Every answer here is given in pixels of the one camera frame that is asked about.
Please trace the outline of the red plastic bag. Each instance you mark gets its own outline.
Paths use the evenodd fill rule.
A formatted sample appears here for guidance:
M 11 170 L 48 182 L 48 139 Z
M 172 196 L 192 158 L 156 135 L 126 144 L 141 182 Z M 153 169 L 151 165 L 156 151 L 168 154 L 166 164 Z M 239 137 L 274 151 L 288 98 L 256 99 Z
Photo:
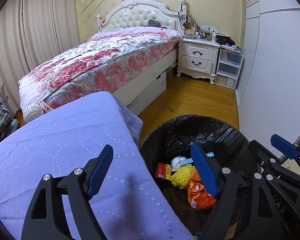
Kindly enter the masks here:
M 192 208 L 200 211 L 215 206 L 216 199 L 206 191 L 196 168 L 190 176 L 190 181 L 187 184 L 186 189 L 187 199 Z

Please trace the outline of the yellow foam fruit net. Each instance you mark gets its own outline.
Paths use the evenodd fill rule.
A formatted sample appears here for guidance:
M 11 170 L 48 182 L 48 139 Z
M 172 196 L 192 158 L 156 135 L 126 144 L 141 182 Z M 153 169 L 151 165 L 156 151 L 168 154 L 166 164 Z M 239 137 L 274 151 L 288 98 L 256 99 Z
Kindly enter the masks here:
M 184 189 L 190 182 L 191 176 L 194 172 L 194 166 L 191 164 L 182 165 L 178 171 L 171 175 L 170 181 L 173 186 Z

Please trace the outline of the white tissue ball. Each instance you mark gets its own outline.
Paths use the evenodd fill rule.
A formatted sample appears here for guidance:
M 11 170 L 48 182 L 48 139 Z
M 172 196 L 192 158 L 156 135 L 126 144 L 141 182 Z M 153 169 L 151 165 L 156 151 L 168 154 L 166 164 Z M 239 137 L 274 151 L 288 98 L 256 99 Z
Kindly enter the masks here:
M 182 162 L 185 161 L 186 158 L 182 156 L 177 156 L 171 160 L 171 168 L 172 171 L 177 172 L 182 167 Z

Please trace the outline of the yellow thread spool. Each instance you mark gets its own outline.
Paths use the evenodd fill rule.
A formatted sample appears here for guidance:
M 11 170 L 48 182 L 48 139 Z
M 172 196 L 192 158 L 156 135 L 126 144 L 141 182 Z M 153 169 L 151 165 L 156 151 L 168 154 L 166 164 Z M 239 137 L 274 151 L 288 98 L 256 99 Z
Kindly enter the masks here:
M 166 164 L 165 165 L 165 179 L 166 180 L 170 180 L 171 179 L 171 173 L 172 173 L 171 165 Z

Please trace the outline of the red thread spool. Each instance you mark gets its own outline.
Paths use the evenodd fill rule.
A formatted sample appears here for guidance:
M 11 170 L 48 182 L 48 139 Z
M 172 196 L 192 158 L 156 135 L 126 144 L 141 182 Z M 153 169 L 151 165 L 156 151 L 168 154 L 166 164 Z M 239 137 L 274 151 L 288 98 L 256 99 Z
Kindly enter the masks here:
M 166 179 L 166 165 L 164 163 L 158 163 L 155 170 L 155 178 Z

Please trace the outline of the light blue tube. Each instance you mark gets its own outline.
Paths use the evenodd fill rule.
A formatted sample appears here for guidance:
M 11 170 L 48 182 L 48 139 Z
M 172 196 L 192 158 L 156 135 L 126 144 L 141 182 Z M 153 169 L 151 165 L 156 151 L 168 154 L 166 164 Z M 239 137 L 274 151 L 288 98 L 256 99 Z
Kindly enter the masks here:
M 214 153 L 213 152 L 209 152 L 206 154 L 207 157 L 214 157 Z M 192 158 L 185 158 L 185 157 L 181 157 L 179 158 L 180 160 L 180 165 L 186 165 L 186 164 L 191 164 L 193 163 Z

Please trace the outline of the black lined trash bin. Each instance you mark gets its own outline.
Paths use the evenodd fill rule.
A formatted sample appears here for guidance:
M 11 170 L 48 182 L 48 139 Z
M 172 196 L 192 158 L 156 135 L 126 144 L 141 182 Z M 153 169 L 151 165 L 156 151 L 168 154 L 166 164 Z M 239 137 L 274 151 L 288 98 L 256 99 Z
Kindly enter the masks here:
M 222 167 L 251 177 L 257 163 L 248 151 L 249 141 L 230 124 L 201 115 L 182 115 L 156 127 L 142 142 L 139 150 L 151 175 L 158 163 L 169 164 L 177 156 L 190 158 L 191 145 L 200 144 L 204 152 L 214 153 Z M 187 200 L 186 190 L 173 186 L 168 180 L 156 184 L 180 221 L 195 236 L 200 235 L 211 210 L 197 211 Z

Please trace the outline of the lavender bed sheet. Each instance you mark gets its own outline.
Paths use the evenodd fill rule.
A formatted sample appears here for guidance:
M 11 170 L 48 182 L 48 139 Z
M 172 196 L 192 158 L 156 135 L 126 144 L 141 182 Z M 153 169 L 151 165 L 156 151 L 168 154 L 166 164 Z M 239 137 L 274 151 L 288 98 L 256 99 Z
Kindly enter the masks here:
M 0 142 L 0 219 L 21 238 L 42 176 L 66 176 L 98 157 L 114 158 L 90 201 L 107 239 L 192 239 L 139 153 L 142 121 L 108 92 L 67 103 L 25 124 Z

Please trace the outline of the clear plastic drawer unit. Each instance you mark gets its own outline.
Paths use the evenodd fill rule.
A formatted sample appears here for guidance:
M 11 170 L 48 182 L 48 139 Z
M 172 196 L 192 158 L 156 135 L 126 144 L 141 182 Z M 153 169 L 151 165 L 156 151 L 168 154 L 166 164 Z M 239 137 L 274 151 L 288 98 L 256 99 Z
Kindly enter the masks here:
M 235 89 L 243 63 L 243 54 L 232 47 L 221 46 L 218 53 L 215 84 Z

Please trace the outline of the white two-drawer nightstand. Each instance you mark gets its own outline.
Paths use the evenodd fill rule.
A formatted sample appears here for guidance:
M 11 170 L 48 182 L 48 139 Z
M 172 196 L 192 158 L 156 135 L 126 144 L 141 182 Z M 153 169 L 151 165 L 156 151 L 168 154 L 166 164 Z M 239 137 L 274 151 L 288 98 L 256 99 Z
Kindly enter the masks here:
M 178 42 L 177 77 L 184 73 L 195 79 L 209 79 L 213 85 L 220 47 L 215 41 L 180 39 Z

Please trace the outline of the white under-bed storage box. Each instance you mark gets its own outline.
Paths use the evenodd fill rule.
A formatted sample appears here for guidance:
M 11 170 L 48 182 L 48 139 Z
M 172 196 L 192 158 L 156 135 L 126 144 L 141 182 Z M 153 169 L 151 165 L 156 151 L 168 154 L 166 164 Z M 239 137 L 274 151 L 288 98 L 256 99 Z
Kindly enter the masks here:
M 166 72 L 162 72 L 127 106 L 127 108 L 133 114 L 139 115 L 166 90 L 166 83 Z

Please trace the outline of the floral pink quilt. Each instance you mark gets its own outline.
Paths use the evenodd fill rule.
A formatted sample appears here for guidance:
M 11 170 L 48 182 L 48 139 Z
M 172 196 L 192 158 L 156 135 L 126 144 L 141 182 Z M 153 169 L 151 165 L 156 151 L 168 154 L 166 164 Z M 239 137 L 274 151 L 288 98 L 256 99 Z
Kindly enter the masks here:
M 42 115 L 94 92 L 113 93 L 169 54 L 181 37 L 159 27 L 96 33 L 19 80 L 22 113 Z

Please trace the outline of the bottles clutter on nightstand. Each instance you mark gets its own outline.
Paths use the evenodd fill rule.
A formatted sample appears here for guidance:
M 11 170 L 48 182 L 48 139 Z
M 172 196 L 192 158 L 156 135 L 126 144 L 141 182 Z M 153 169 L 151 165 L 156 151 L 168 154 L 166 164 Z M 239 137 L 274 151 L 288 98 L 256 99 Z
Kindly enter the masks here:
M 242 53 L 242 49 L 230 36 L 219 33 L 216 27 L 198 25 L 196 21 L 193 21 L 192 14 L 187 11 L 187 5 L 184 2 L 180 4 L 178 18 L 185 38 L 217 42 L 221 47 Z

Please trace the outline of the white tufted headboard bed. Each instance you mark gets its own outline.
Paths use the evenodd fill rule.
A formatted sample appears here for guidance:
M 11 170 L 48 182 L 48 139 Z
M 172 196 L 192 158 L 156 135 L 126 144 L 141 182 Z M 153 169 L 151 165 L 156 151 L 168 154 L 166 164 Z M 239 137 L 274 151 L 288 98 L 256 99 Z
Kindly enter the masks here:
M 153 0 L 124 0 L 105 20 L 98 19 L 97 25 L 97 33 L 131 27 L 159 27 L 181 33 L 178 13 L 168 10 L 165 4 Z M 128 106 L 162 72 L 175 67 L 178 56 L 177 44 L 164 58 L 111 94 Z M 41 115 L 31 111 L 27 115 L 23 114 L 23 119 L 30 122 L 39 116 Z

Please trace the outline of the beige pleated curtains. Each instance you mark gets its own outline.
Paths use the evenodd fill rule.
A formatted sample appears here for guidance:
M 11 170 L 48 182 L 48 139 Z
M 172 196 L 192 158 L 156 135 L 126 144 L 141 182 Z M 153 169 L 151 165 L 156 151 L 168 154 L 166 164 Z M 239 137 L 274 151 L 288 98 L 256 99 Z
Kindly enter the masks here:
M 75 0 L 6 2 L 0 12 L 0 89 L 12 111 L 20 108 L 19 80 L 78 44 Z

